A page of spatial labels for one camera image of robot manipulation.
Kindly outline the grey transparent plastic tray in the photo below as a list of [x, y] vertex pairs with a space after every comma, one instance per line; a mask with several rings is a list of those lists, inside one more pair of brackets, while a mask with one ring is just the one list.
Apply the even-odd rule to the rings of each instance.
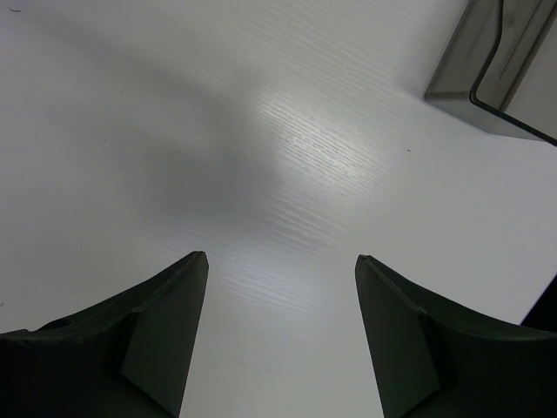
[[508, 111], [555, 18], [554, 1], [467, 2], [425, 101], [487, 133], [555, 145], [547, 128]]

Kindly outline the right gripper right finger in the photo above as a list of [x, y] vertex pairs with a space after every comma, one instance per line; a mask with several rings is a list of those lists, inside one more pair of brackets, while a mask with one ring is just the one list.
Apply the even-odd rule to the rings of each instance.
[[512, 324], [449, 300], [369, 255], [355, 267], [385, 417], [554, 417], [556, 283]]

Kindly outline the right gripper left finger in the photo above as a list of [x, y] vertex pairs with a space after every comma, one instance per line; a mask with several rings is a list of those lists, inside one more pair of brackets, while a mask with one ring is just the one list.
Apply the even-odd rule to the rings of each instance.
[[209, 264], [193, 252], [37, 330], [1, 336], [3, 417], [177, 417]]

